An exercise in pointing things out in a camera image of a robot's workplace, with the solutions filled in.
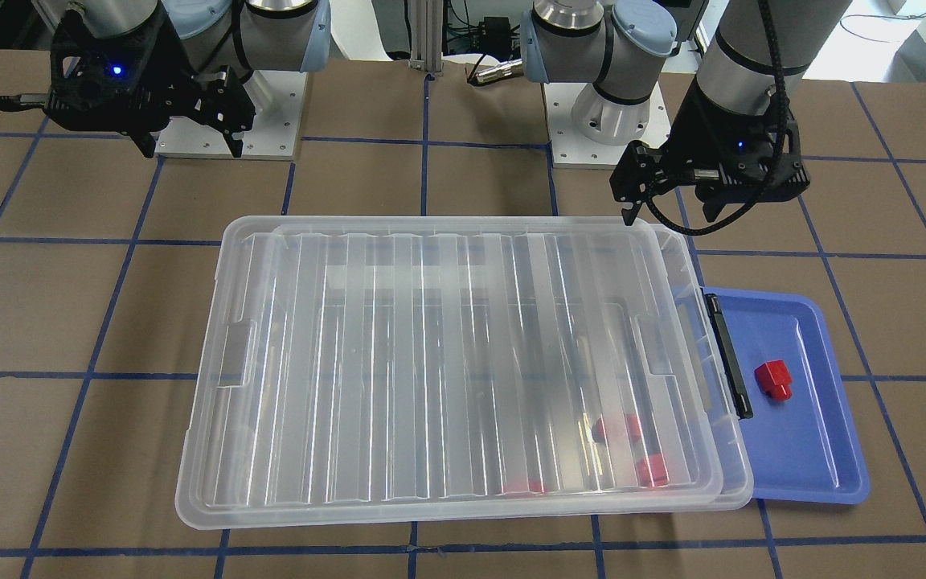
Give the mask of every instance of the wire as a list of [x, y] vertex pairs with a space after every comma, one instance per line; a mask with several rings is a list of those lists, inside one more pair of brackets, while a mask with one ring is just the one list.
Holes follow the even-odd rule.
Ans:
[[886, 21], [919, 21], [919, 19], [926, 18], [926, 12], [921, 12], [921, 14], [911, 14], [907, 16], [885, 15], [885, 14], [846, 14], [842, 16], [841, 19], [838, 20], [838, 25], [842, 27], [842, 30], [848, 32], [849, 34], [852, 34], [856, 38], [862, 38], [863, 40], [870, 40], [871, 43], [891, 44], [891, 43], [901, 43], [901, 41], [905, 39], [903, 38], [900, 40], [881, 40], [879, 38], [871, 38], [870, 36], [863, 36], [862, 34], [853, 32], [852, 30], [849, 30], [848, 27], [846, 27], [845, 21], [846, 19], [849, 19], [849, 18], [878, 18], [878, 19], [886, 19]]
[[473, 69], [470, 69], [470, 74], [466, 76], [467, 84], [471, 84], [474, 78], [477, 77], [477, 67], [481, 66], [481, 61], [485, 59], [485, 56], [487, 56], [487, 54], [481, 55], [481, 58], [477, 59], [477, 62], [473, 64]]
[[774, 29], [774, 16], [771, 14], [771, 4], [769, 4], [769, 0], [757, 0], [757, 3], [760, 4], [760, 17], [762, 21], [764, 21], [764, 32], [767, 33], [767, 48], [769, 52], [771, 52], [771, 67], [774, 69], [772, 73], [774, 73], [776, 99], [778, 100], [778, 127], [776, 128], [776, 142], [774, 143], [774, 158], [771, 161], [771, 167], [769, 167], [767, 171], [767, 176], [764, 177], [764, 181], [760, 184], [760, 189], [752, 195], [749, 201], [736, 209], [730, 216], [724, 217], [723, 220], [717, 221], [717, 223], [711, 224], [711, 226], [705, 228], [687, 228], [681, 226], [681, 224], [674, 223], [673, 220], [664, 216], [662, 211], [655, 206], [653, 197], [650, 195], [645, 201], [645, 205], [648, 206], [649, 212], [653, 213], [653, 216], [659, 223], [664, 224], [667, 228], [671, 228], [671, 230], [681, 235], [697, 237], [699, 235], [710, 234], [721, 230], [721, 228], [730, 226], [730, 224], [741, 219], [744, 214], [749, 213], [749, 210], [756, 207], [756, 203], [759, 203], [760, 199], [764, 197], [764, 193], [767, 193], [767, 190], [774, 186], [776, 169], [778, 169], [784, 157], [785, 133], [788, 132], [788, 91], [785, 87], [784, 69], [781, 66], [781, 49], [778, 47], [778, 34]]
[[412, 26], [409, 26], [409, 0], [402, 0], [402, 18], [405, 21], [405, 40], [409, 44], [409, 51], [412, 52]]

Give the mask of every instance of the red object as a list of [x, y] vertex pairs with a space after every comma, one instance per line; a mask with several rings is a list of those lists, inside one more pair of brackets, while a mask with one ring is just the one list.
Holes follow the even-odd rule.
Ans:
[[[641, 422], [638, 421], [638, 414], [625, 414], [624, 419], [627, 421], [628, 426], [628, 440], [632, 443], [641, 440], [642, 425]], [[592, 426], [592, 440], [599, 444], [604, 444], [606, 442], [606, 424], [604, 424], [602, 418], [599, 418], [596, 424]]]
[[635, 470], [638, 472], [638, 482], [646, 487], [665, 487], [670, 482], [666, 476], [666, 463], [658, 452], [641, 459]]
[[547, 488], [540, 480], [531, 479], [528, 481], [511, 481], [502, 488], [502, 492], [507, 499], [522, 499], [530, 497], [531, 494], [544, 495]]
[[760, 382], [760, 388], [778, 402], [791, 398], [791, 374], [782, 359], [772, 360], [756, 368], [756, 382]]

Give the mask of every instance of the plastic lid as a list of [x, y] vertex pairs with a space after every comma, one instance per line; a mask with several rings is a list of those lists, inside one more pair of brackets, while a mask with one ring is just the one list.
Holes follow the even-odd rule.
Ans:
[[178, 513], [246, 528], [738, 508], [751, 474], [704, 378], [690, 258], [659, 235], [606, 219], [236, 220]]
[[223, 18], [231, 0], [162, 0], [177, 36], [187, 40]]
[[644, 51], [669, 56], [677, 37], [677, 23], [653, 0], [620, 0], [613, 7], [617, 29]]

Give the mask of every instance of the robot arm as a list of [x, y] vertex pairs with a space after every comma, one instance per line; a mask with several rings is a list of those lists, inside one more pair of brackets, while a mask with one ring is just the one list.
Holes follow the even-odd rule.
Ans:
[[[631, 224], [642, 205], [685, 235], [717, 231], [756, 203], [788, 201], [809, 186], [788, 95], [816, 58], [849, 0], [731, 0], [716, 37], [658, 150], [629, 143], [610, 177]], [[674, 224], [655, 195], [695, 186], [706, 219], [743, 204], [701, 230]]]
[[[179, 33], [168, 4], [175, 14], [198, 11], [205, 26], [196, 26], [193, 18], [191, 29]], [[85, 0], [62, 10], [42, 6], [44, 14], [62, 15], [52, 37], [51, 87], [43, 95], [0, 96], [0, 110], [42, 109], [71, 131], [128, 135], [147, 158], [154, 154], [152, 133], [165, 129], [171, 117], [188, 117], [220, 132], [239, 157], [241, 135], [252, 129], [257, 110], [245, 82], [256, 67], [322, 68], [330, 46], [330, 5], [327, 0], [213, 4]], [[181, 22], [187, 29], [185, 19]]]

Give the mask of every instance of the red block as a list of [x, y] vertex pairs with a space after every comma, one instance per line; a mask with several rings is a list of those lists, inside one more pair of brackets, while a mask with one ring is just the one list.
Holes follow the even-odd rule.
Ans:
[[791, 374], [788, 373], [788, 367], [782, 359], [772, 360], [756, 368], [756, 382], [778, 402], [791, 398], [791, 381]]
[[[642, 439], [642, 425], [638, 421], [637, 414], [625, 414], [625, 421], [627, 421], [628, 426], [628, 440], [631, 443], [636, 443]], [[596, 424], [592, 426], [592, 440], [598, 442], [599, 444], [605, 444], [606, 442], [606, 424], [602, 421], [602, 418], [599, 418], [596, 421]]]
[[646, 487], [665, 487], [670, 482], [662, 454], [650, 454], [641, 459], [635, 465], [635, 470], [638, 472], [638, 482]]

